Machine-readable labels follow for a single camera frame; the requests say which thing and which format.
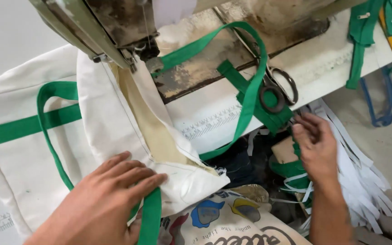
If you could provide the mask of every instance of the sewing machine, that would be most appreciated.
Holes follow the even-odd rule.
[[[181,38],[172,42],[173,36],[164,33],[179,28],[180,24],[161,27],[156,23],[155,15],[161,15],[163,11],[164,16],[164,9],[174,9],[173,4],[167,6],[174,1],[153,1],[155,3],[152,0],[30,0],[51,29],[87,53],[93,61],[113,61],[133,72],[136,70],[135,55],[145,61],[150,70],[155,70],[157,64],[150,64],[149,60],[221,26],[221,21],[210,9],[215,6],[222,7],[231,21],[244,20],[251,24],[262,37],[269,57],[273,57],[324,33],[329,27],[327,16],[365,0],[187,0],[197,2],[193,16],[186,20],[193,25],[193,31],[186,33],[186,40]],[[197,27],[197,21],[207,20],[209,25]],[[165,104],[219,80],[221,75],[216,67],[225,59],[239,70],[254,65],[253,57],[242,43],[226,30],[222,32],[210,44],[213,47],[207,46],[206,52],[154,78]]]

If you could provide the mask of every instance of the hand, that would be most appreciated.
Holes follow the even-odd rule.
[[[116,155],[83,178],[25,245],[135,244],[141,215],[128,227],[130,211],[167,175],[137,160],[125,161],[129,156]]]
[[[315,185],[338,184],[337,141],[329,123],[310,113],[294,119],[293,135],[309,178]]]

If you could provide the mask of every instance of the blue stool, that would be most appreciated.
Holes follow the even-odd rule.
[[[384,110],[384,115],[376,118],[375,110],[373,108],[373,103],[370,98],[370,93],[368,92],[367,85],[365,84],[364,78],[361,78],[359,82],[361,83],[362,90],[364,91],[365,100],[368,104],[368,110],[370,112],[370,116],[372,118],[372,125],[375,127],[388,126],[392,123],[392,79],[389,76],[389,67],[388,65],[381,68],[385,79],[385,86],[387,89],[387,97],[388,97],[388,107]]]

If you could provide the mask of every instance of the canvas tote bag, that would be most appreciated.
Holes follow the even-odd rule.
[[[161,192],[151,193],[154,201],[145,198],[141,204],[144,214],[156,211],[158,219],[144,222],[143,215],[142,233],[159,227],[160,216],[229,183],[173,128],[142,61],[138,69],[135,74],[112,70],[67,45],[0,76],[0,199],[22,238],[49,217],[72,186],[126,150],[132,159],[169,174]],[[144,242],[156,241],[155,230],[151,233]]]

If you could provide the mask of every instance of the scissors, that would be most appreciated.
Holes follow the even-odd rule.
[[[214,7],[213,11],[216,13],[216,15],[219,17],[219,19],[222,21],[224,25],[230,23],[230,21],[227,19],[225,12],[223,12],[222,9],[219,7]],[[236,35],[238,40],[244,45],[244,47],[247,49],[247,51],[253,56],[255,59],[256,63],[258,64],[261,57],[259,54],[255,51],[252,50],[248,46],[248,42],[245,42],[245,36],[240,33],[237,29],[232,28],[232,32]],[[288,82],[288,84],[291,86],[293,90],[293,99],[291,99],[284,88],[281,86],[281,84],[276,80],[274,77],[274,73],[279,73],[282,75]],[[277,99],[277,104],[274,106],[268,106],[266,102],[264,101],[264,93],[265,92],[272,92],[276,99]],[[273,67],[269,66],[266,64],[266,69],[265,69],[265,75],[263,78],[263,85],[260,88],[259,91],[259,99],[261,102],[261,105],[264,107],[264,109],[270,113],[279,113],[282,111],[284,108],[285,104],[287,103],[288,105],[294,105],[297,103],[299,99],[299,93],[297,91],[296,83],[293,80],[293,78],[283,69],[278,68],[278,67]]]

